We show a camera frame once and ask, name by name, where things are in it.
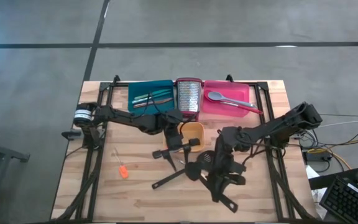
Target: wooden table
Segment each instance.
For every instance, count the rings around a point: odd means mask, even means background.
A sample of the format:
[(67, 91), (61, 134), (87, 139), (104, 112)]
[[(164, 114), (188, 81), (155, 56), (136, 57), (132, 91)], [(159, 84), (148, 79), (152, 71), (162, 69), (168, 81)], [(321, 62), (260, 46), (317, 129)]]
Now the wooden table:
[[(80, 103), (96, 101), (99, 83), (84, 82)], [(274, 115), (281, 116), (290, 109), (284, 82), (272, 80), (268, 81), (268, 85)], [(127, 94), (127, 87), (115, 87), (112, 106), (126, 110)], [(251, 90), (250, 101), (256, 104), (255, 93)], [(200, 113), (200, 122), (205, 128), (205, 150), (214, 149), (218, 136), (217, 129), (224, 126), (254, 127), (260, 124), (259, 120), (258, 115), (254, 113), (249, 113), (244, 118)], [(173, 173), (173, 169), (166, 160), (152, 158), (152, 151), (162, 149), (162, 138), (162, 134), (149, 136), (136, 128), (116, 123), (108, 124), (94, 222), (266, 222), (277, 220), (265, 154), (259, 154), (247, 161), (247, 171), (243, 173), (246, 177), (246, 185), (231, 184), (224, 191), (239, 205), (237, 213), (232, 213), (222, 203), (212, 202), (210, 192), (205, 189), (204, 185), (200, 181), (189, 180), (186, 175), (176, 178), (157, 190), (152, 190), (152, 183)], [(81, 143), (82, 140), (72, 141), (67, 153), (80, 147)], [(114, 157), (113, 147), (117, 149), (120, 159), (129, 171), (129, 178), (126, 180), (122, 180), (118, 173), (119, 163)], [(242, 162), (249, 155), (243, 152), (234, 154), (237, 162)], [(192, 159), (195, 159), (197, 155), (198, 153), (193, 153)], [(180, 153), (173, 156), (178, 159), (183, 158)], [(86, 150), (82, 149), (66, 159), (52, 218), (62, 214), (78, 193), (85, 157)], [(175, 158), (174, 160), (177, 168), (181, 169), (183, 165), (179, 164)], [(291, 191), (309, 213), (317, 216), (299, 147), (287, 147), (284, 161)], [(282, 192), (280, 192), (280, 198), (284, 214), (287, 214)], [(87, 213), (88, 200), (89, 196), (85, 200), (83, 214)]]

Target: concrete floor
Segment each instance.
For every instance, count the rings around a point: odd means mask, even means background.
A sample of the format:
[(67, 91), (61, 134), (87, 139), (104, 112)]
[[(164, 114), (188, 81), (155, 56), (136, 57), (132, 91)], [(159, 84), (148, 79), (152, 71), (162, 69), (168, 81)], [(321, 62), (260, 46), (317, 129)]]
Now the concrete floor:
[[(0, 44), (92, 43), (103, 0), (0, 0)], [(358, 42), (358, 0), (115, 0), (101, 42)], [(0, 145), (12, 162), (0, 223), (48, 220), (90, 49), (0, 49)], [(358, 115), (358, 47), (99, 49), (90, 80), (283, 79), (292, 106)], [(323, 124), (357, 116), (323, 116)], [(319, 128), (343, 142), (358, 123)], [(358, 144), (334, 150), (358, 167)], [(312, 164), (324, 169), (326, 164)], [(325, 174), (338, 172), (335, 161)]]

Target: keyboard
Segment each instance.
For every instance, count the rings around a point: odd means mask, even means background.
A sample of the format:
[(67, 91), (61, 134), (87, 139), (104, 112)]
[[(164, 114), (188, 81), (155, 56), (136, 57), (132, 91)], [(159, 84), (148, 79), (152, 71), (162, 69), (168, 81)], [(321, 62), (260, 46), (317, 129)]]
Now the keyboard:
[(346, 223), (358, 223), (358, 185), (336, 177), (320, 205)]

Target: metal grater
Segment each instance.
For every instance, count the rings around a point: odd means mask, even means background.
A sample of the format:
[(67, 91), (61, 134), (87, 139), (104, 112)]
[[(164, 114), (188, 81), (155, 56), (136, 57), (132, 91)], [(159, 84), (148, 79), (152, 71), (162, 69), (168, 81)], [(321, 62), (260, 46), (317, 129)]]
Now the metal grater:
[(200, 110), (202, 82), (199, 78), (179, 78), (176, 80), (178, 108), (184, 117), (192, 117)]

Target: orange screwdriver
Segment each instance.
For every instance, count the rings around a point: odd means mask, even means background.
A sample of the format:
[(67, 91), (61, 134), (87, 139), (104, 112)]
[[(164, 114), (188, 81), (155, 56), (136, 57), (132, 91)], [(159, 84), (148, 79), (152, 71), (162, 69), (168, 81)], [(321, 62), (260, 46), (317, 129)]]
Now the orange screwdriver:
[(128, 170), (127, 168), (125, 167), (124, 163), (121, 162), (121, 160), (118, 158), (118, 152), (117, 152), (117, 149), (114, 147), (114, 155), (116, 155), (116, 158), (118, 159), (118, 162), (120, 163), (120, 166), (119, 166), (119, 173), (121, 175), (121, 177), (123, 179), (126, 179), (128, 178)]

